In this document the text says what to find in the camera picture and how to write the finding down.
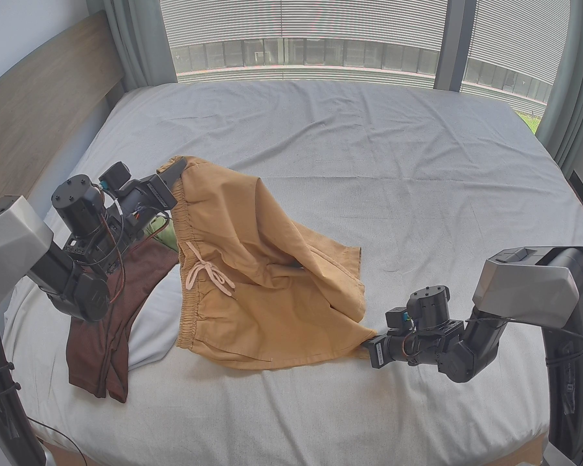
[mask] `white bed sheet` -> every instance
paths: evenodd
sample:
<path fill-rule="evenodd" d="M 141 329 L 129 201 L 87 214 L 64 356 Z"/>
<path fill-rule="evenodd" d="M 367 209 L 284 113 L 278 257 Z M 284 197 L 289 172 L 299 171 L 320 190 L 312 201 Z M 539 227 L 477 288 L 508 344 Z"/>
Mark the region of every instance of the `white bed sheet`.
<path fill-rule="evenodd" d="M 140 89 L 74 174 L 95 177 L 122 160 L 142 177 L 175 154 L 259 175 L 291 218 L 361 245 L 363 324 L 376 330 L 429 284 L 447 284 L 451 317 L 464 319 L 484 259 L 502 249 L 583 245 L 582 206 L 498 101 L 344 82 Z M 62 243 L 53 210 L 47 222 Z M 7 312 L 7 357 L 27 413 L 113 466 L 477 465 L 548 426 L 535 327 L 509 326 L 495 362 L 462 384 L 433 366 L 377 371 L 355 359 L 243 372 L 173 347 L 130 372 L 122 405 L 68 384 L 69 324 L 23 280 Z"/>

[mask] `green grass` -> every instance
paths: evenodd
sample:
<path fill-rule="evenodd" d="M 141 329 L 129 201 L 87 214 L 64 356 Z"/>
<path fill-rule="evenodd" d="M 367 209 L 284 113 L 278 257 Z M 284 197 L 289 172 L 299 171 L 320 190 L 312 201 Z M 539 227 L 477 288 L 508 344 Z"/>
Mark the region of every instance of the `green grass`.
<path fill-rule="evenodd" d="M 520 116 L 520 118 L 527 123 L 529 129 L 535 133 L 536 129 L 540 125 L 540 117 L 530 116 L 529 114 L 520 113 L 516 111 L 516 113 Z"/>

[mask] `wooden headboard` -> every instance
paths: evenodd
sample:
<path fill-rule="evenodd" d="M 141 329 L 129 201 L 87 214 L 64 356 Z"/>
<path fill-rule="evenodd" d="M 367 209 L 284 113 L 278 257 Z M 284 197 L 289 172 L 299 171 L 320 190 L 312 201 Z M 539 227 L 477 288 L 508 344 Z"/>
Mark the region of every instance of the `wooden headboard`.
<path fill-rule="evenodd" d="M 0 77 L 0 196 L 28 196 L 43 169 L 123 77 L 98 12 Z"/>

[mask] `curtain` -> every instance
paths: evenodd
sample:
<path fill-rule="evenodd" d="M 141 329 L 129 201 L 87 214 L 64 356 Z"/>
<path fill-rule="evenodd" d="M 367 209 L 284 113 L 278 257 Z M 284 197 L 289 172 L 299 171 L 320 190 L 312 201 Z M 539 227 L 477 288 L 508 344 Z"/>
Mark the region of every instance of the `curtain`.
<path fill-rule="evenodd" d="M 569 177 L 583 140 L 583 0 L 570 0 L 566 46 L 536 136 Z"/>
<path fill-rule="evenodd" d="M 86 5 L 90 14 L 106 12 L 126 91 L 177 82 L 160 0 L 86 0 Z"/>

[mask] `brown garment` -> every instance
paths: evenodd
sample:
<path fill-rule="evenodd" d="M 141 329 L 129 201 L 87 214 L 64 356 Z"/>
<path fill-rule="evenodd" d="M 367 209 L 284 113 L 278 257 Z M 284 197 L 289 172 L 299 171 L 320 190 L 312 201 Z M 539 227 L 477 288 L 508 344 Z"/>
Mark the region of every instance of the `brown garment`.
<path fill-rule="evenodd" d="M 95 397 L 127 399 L 127 342 L 145 300 L 177 264 L 177 253 L 156 240 L 146 240 L 123 258 L 125 288 L 101 321 L 71 318 L 67 339 L 69 382 Z M 117 269 L 108 278 L 110 295 L 120 286 Z"/>
<path fill-rule="evenodd" d="M 186 160 L 171 211 L 183 284 L 179 347 L 232 368 L 276 369 L 348 355 L 375 336 L 359 324 L 359 248 L 293 222 L 261 179 Z M 231 283 L 221 288 L 223 276 Z"/>

